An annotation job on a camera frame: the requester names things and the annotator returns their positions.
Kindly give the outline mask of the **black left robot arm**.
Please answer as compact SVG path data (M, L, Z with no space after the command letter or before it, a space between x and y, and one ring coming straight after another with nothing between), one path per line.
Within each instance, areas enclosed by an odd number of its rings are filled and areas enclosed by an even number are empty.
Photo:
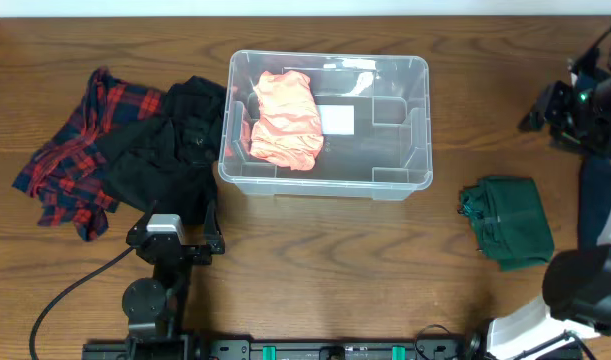
M203 222L203 242L185 242L184 227L176 214L156 214L153 209L129 230L126 243L153 266L150 277L131 283L122 296L128 318L127 360L191 360L201 353L200 341L182 330L192 268L207 266L214 255L225 253L210 201Z

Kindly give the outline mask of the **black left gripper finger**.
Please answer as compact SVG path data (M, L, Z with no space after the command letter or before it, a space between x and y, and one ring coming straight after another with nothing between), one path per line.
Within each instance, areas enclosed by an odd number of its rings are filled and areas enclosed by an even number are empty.
M223 235L217 219L216 201L209 202L203 223L203 238L208 245L222 245Z
M153 215L156 205L157 205L156 200L150 203L150 205L144 211L143 215L136 221L136 223L128 231L129 234L137 234L137 233L146 232L146 227Z

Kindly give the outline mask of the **dark green garment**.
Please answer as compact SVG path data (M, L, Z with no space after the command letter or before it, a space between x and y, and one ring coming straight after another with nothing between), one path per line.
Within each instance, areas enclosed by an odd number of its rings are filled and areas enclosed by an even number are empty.
M548 263L554 240L531 178L488 176L460 192L458 213L474 232L478 251L504 271Z

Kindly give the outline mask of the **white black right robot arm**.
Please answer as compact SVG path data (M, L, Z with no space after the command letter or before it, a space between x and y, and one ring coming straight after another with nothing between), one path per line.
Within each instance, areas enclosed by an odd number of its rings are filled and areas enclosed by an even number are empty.
M488 177L461 194L460 212L487 257L504 269L547 266L540 294L474 332L466 359L563 359L571 345L591 358L585 340L611 336L611 50L605 69L599 58L593 43L570 61L571 81L548 85L519 125L524 132L547 127L558 148L584 158L578 249L553 253L530 179Z

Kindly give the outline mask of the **salmon pink garment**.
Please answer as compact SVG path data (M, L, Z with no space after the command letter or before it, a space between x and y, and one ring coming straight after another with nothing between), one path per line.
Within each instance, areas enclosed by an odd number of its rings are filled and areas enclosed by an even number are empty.
M260 117L250 133L250 154L293 171L309 171L324 145L321 115L310 78L298 71L265 71L252 87Z

